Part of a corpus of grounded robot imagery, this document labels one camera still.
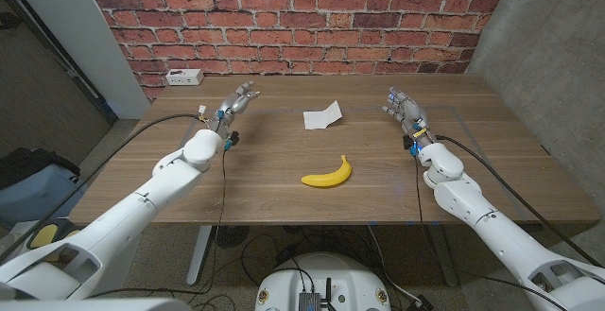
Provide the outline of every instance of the banana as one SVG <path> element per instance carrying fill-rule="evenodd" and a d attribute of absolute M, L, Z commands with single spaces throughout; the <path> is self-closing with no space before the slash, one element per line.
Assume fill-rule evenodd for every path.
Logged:
<path fill-rule="evenodd" d="M 351 175 L 351 165 L 347 162 L 344 155 L 341 155 L 340 158 L 342 159 L 342 166 L 339 170 L 330 174 L 307 175 L 302 177 L 302 183 L 314 187 L 329 187 L 347 180 L 349 175 Z"/>

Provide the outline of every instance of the gray wall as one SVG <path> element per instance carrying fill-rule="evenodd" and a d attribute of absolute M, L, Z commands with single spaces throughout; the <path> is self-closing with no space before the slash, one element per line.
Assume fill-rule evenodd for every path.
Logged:
<path fill-rule="evenodd" d="M 605 213 L 605 0 L 501 0 L 467 72 L 487 80 Z M 605 263 L 602 220 L 572 239 Z M 551 249 L 579 259 L 561 243 Z M 500 285 L 463 290 L 471 310 L 529 308 Z"/>

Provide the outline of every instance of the power outlet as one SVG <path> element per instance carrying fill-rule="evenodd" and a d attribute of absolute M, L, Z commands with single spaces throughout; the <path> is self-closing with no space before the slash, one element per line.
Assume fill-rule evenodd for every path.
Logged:
<path fill-rule="evenodd" d="M 199 69 L 172 69 L 166 79 L 170 85 L 199 85 L 204 74 Z"/>

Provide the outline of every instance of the wooden table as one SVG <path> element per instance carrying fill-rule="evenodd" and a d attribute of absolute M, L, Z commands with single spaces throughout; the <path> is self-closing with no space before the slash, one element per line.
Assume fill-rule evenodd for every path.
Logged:
<path fill-rule="evenodd" d="M 247 80 L 262 92 L 232 124 L 240 143 L 226 154 L 227 190 L 221 215 L 220 159 L 186 198 L 169 206 L 158 223 L 196 224 L 406 224 L 420 220 L 413 158 L 403 150 L 399 124 L 381 111 L 395 86 L 427 112 L 436 134 L 475 149 L 540 213 L 558 222 L 594 222 L 600 214 L 563 168 L 540 146 L 478 76 L 322 76 L 205 78 L 196 87 L 168 87 L 139 126 L 164 115 L 210 111 Z M 334 100 L 342 119 L 326 130 L 305 130 L 303 112 Z M 148 180 L 165 154 L 205 126 L 192 119 L 164 122 L 126 146 L 103 169 L 70 215 L 89 223 Z M 536 220 L 475 159 L 447 147 L 485 197 L 515 221 Z M 353 167 L 342 185 L 320 189 L 301 183 L 307 174 Z M 435 202 L 421 178 L 423 219 L 456 221 Z"/>

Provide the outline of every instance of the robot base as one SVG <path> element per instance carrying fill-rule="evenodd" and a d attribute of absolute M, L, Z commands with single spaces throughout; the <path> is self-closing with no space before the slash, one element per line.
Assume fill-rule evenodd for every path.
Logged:
<path fill-rule="evenodd" d="M 382 281 L 355 260 L 328 252 L 307 253 L 294 260 L 313 279 L 318 299 L 326 298 L 326 280 L 331 279 L 329 302 L 337 311 L 390 310 L 389 294 Z M 255 311 L 320 311 L 319 307 L 316 308 L 317 303 L 300 310 L 299 305 L 308 305 L 308 301 L 299 301 L 301 296 L 308 300 L 315 298 L 310 293 L 312 285 L 309 278 L 296 268 L 294 261 L 288 260 L 276 268 L 279 271 L 265 278 L 256 296 Z M 303 281 L 306 294 L 302 294 Z"/>

